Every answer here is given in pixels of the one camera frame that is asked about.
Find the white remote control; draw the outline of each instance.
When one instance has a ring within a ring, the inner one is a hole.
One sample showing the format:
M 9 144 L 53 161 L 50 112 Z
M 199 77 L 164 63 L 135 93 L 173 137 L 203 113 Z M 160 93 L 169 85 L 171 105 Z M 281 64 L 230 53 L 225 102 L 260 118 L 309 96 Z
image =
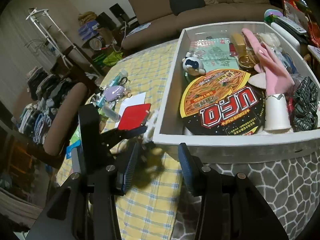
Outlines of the white remote control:
M 296 24 L 294 21 L 290 20 L 285 16 L 278 17 L 278 19 L 280 19 L 282 22 L 291 27 L 297 34 L 302 35 L 307 33 L 307 31 L 304 28 L 302 28 L 299 24 Z

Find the red card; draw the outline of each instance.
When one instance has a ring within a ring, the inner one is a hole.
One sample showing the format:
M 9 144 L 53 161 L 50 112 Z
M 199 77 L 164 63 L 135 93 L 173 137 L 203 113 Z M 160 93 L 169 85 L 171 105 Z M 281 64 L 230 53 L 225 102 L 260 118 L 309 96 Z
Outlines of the red card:
M 131 130 L 139 127 L 150 110 L 151 104 L 128 106 L 120 119 L 119 130 Z

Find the screw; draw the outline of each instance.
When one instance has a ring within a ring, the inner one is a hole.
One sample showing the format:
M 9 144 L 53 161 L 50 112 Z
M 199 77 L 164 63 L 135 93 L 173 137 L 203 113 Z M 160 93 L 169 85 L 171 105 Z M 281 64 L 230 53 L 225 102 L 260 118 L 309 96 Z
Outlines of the screw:
M 211 170 L 211 168 L 209 166 L 207 166 L 207 165 L 204 165 L 204 166 L 201 167 L 201 170 L 203 172 L 209 172 Z
M 70 175 L 71 179 L 78 179 L 80 174 L 78 172 L 74 172 Z
M 108 166 L 106 167 L 106 170 L 107 170 L 107 171 L 113 171 L 115 168 L 116 168 L 116 167 L 115 167 L 114 165 L 108 165 Z
M 244 173 L 242 173 L 242 172 L 239 172 L 237 174 L 237 176 L 238 176 L 239 179 L 245 179 L 246 178 L 246 175 Z

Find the stack of paper cups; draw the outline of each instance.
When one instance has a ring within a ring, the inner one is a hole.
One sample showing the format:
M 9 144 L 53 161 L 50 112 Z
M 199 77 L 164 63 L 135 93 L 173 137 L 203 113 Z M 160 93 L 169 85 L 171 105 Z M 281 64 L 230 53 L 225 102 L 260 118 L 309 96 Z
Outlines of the stack of paper cups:
M 291 128 L 287 102 L 284 94 L 274 94 L 266 100 L 265 131 L 283 130 Z

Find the white cylinder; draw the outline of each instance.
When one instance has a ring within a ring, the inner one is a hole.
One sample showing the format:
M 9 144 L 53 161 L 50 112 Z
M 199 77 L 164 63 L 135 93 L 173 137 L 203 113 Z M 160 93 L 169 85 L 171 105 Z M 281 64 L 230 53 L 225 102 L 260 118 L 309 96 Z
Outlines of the white cylinder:
M 284 94 L 274 94 L 266 99 L 265 131 L 291 128 Z

